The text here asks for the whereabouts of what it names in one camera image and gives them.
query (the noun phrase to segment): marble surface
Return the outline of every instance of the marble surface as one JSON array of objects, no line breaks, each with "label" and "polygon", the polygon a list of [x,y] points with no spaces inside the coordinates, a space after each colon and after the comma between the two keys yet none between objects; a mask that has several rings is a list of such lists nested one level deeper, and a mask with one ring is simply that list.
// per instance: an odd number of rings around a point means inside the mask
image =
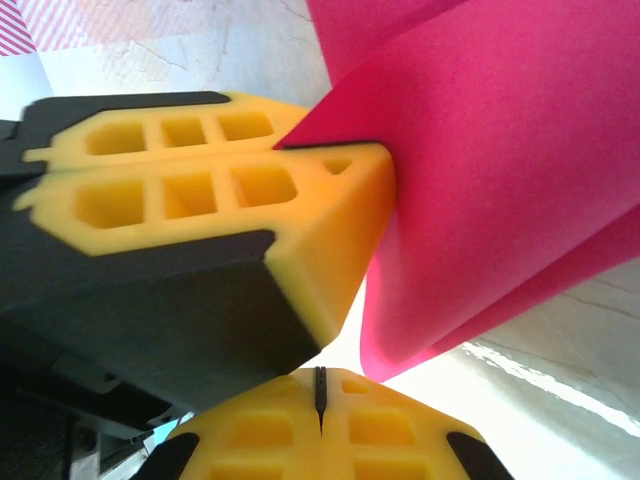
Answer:
[{"label": "marble surface", "polygon": [[[183,3],[156,5],[170,17]],[[0,90],[2,114],[17,116],[25,99],[51,92],[238,90],[312,106],[329,90],[304,0],[190,4],[200,25],[194,31],[123,35],[23,62],[39,60],[42,68],[12,67],[20,94]],[[0,62],[0,77],[6,65]],[[44,79],[34,79],[35,71]],[[30,79],[22,90],[21,75]],[[362,302],[360,294],[341,336],[310,364],[360,370]],[[474,425],[518,480],[638,479],[639,343],[636,260],[388,384]]]}]

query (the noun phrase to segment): red foam sheet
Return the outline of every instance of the red foam sheet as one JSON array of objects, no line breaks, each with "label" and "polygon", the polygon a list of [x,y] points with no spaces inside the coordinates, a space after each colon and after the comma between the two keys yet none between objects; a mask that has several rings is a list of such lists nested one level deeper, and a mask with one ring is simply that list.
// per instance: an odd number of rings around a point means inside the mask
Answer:
[{"label": "red foam sheet", "polygon": [[396,35],[466,0],[311,0],[309,10],[336,83]]},{"label": "red foam sheet", "polygon": [[379,380],[640,248],[640,2],[470,0],[425,17],[281,142],[393,154],[362,337]]}]

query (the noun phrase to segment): pink striped fabric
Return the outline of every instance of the pink striped fabric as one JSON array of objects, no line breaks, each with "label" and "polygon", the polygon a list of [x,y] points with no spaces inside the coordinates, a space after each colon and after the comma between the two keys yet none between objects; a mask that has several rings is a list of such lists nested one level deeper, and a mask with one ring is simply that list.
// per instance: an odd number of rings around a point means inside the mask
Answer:
[{"label": "pink striped fabric", "polygon": [[17,5],[39,52],[203,32],[216,16],[209,0],[17,0]]},{"label": "pink striped fabric", "polygon": [[15,0],[0,0],[0,57],[35,51],[36,47]]}]

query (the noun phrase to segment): rectangular hole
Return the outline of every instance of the rectangular hole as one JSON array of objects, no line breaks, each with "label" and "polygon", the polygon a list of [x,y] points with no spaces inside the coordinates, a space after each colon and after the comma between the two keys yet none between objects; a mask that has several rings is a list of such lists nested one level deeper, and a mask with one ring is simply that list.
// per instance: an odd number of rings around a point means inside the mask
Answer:
[{"label": "rectangular hole", "polygon": [[236,168],[232,175],[238,204],[243,208],[284,203],[298,195],[291,176],[281,167]]},{"label": "rectangular hole", "polygon": [[200,119],[195,117],[172,118],[160,123],[166,147],[187,147],[206,143]]},{"label": "rectangular hole", "polygon": [[211,471],[211,480],[282,480],[284,468],[277,464],[218,463]]},{"label": "rectangular hole", "polygon": [[142,223],[142,181],[131,180],[84,187],[76,192],[74,208],[78,220],[95,228],[116,228]]},{"label": "rectangular hole", "polygon": [[349,415],[349,440],[359,445],[403,446],[416,443],[409,418],[395,409],[362,409]]},{"label": "rectangular hole", "polygon": [[193,217],[216,212],[209,172],[164,177],[162,182],[167,218]]},{"label": "rectangular hole", "polygon": [[273,133],[273,125],[269,117],[260,112],[220,115],[218,122],[224,137],[229,141],[266,137]]},{"label": "rectangular hole", "polygon": [[428,480],[419,458],[356,458],[353,468],[356,480]]},{"label": "rectangular hole", "polygon": [[111,123],[93,130],[86,138],[91,155],[115,155],[146,149],[144,130],[139,122]]},{"label": "rectangular hole", "polygon": [[234,422],[229,448],[273,448],[293,444],[291,419],[282,412],[245,412]]}]

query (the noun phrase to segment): yellow foam block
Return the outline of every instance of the yellow foam block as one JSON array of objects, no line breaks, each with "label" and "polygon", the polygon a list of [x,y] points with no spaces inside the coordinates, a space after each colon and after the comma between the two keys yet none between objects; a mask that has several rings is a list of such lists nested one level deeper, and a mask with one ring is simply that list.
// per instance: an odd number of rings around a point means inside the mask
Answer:
[{"label": "yellow foam block", "polygon": [[273,150],[306,110],[230,103],[101,112],[25,160],[46,160],[20,197],[31,220],[86,255],[255,230],[265,263],[320,345],[337,335],[394,207],[377,144]]},{"label": "yellow foam block", "polygon": [[300,369],[175,429],[170,438],[200,439],[180,480],[469,478],[447,434],[484,442],[473,428],[354,373],[327,372],[322,434],[314,371]]}]

